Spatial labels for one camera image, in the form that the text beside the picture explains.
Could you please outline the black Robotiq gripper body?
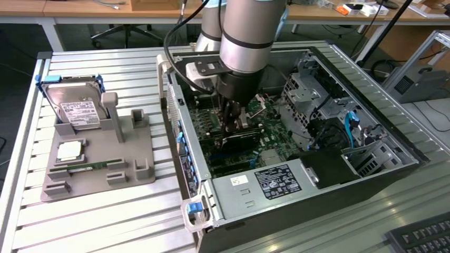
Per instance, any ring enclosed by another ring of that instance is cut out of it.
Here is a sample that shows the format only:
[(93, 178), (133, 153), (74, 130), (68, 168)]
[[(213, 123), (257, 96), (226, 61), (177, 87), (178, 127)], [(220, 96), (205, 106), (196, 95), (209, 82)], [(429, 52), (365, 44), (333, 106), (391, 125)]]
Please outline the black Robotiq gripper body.
[(261, 77), (262, 70), (249, 74), (240, 72), (221, 73), (216, 85), (217, 93), (237, 103), (249, 103), (256, 95)]

